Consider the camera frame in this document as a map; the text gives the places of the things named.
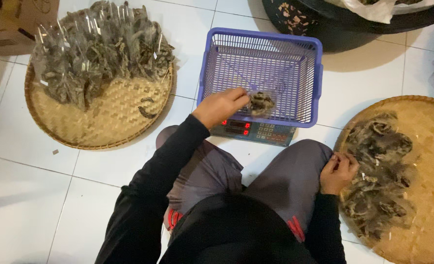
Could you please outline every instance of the plastic basket grid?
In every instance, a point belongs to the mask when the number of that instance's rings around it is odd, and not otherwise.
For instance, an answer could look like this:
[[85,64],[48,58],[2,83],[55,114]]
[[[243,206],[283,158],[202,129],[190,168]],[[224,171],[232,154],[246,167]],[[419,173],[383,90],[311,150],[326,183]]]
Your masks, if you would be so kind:
[[311,127],[321,96],[321,54],[314,38],[214,28],[208,33],[197,103],[227,88],[264,91],[276,101],[270,116],[254,118],[243,108],[232,118]]

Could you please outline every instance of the gray pants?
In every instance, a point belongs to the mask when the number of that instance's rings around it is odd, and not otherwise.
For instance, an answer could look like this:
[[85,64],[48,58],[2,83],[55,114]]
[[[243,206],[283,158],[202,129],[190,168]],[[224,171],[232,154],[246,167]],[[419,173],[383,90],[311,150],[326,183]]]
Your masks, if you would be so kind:
[[[163,129],[156,147],[161,147],[177,128],[174,125]],[[168,193],[169,207],[185,214],[209,196],[243,193],[271,207],[288,224],[295,217],[306,233],[319,191],[320,173],[331,155],[331,149],[320,142],[299,141],[281,151],[242,191],[242,165],[230,153],[203,141]]]

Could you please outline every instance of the black container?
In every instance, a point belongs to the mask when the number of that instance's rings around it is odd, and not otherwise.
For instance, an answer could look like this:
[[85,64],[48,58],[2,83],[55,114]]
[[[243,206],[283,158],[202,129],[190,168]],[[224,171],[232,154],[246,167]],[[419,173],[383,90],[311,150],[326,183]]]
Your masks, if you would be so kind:
[[[368,21],[359,15],[324,0],[262,0],[274,26],[282,33],[315,37],[325,52],[342,52],[365,45],[383,34],[395,34],[434,24],[434,6],[430,9],[394,15],[390,24]],[[298,23],[290,29],[279,7],[287,3],[291,14],[304,17],[307,25]]]

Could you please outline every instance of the round bamboo tray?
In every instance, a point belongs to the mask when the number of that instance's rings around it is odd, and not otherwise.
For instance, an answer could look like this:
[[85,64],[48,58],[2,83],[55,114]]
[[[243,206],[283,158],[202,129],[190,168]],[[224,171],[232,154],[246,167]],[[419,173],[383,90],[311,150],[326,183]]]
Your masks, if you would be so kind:
[[[160,116],[174,86],[174,65],[162,81],[143,78],[116,78],[104,84],[103,94],[94,99],[83,112],[72,104],[60,104],[44,93],[35,80],[29,63],[25,77],[25,99],[33,120],[56,141],[73,148],[103,149],[122,145],[141,135]],[[156,114],[152,119],[142,116],[138,107]]]
[[[403,161],[416,164],[418,176],[405,192],[417,211],[410,229],[393,227],[390,229],[391,237],[384,233],[378,242],[363,237],[360,240],[396,264],[434,264],[434,98],[409,95],[373,104],[347,123],[335,149],[346,151],[347,136],[356,123],[384,111],[397,113],[398,132],[413,141],[413,149]],[[341,193],[341,203],[345,193],[346,190]],[[350,230],[356,233],[358,229],[352,219],[343,213],[342,216]]]

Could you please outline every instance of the digital scale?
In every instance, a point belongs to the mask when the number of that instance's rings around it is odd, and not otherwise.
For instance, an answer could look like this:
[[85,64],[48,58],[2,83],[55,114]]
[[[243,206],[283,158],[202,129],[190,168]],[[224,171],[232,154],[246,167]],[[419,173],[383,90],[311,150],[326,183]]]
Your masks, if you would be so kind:
[[288,147],[297,128],[227,119],[210,130],[213,136]]

